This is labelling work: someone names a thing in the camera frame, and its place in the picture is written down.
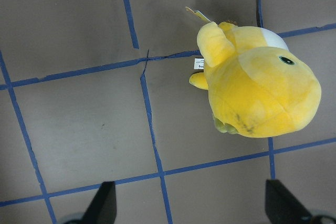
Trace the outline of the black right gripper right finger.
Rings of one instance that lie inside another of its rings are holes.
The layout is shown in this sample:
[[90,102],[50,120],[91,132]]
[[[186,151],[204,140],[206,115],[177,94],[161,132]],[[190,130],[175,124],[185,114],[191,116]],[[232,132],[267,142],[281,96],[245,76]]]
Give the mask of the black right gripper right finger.
[[278,179],[265,183],[265,213],[271,223],[335,223],[335,217],[312,214]]

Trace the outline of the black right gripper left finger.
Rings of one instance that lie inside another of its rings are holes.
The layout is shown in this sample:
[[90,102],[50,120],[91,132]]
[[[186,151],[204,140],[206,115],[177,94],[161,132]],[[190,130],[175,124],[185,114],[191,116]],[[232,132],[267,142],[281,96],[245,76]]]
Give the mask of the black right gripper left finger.
[[117,197],[115,182],[103,182],[86,211],[62,217],[58,223],[115,223]]

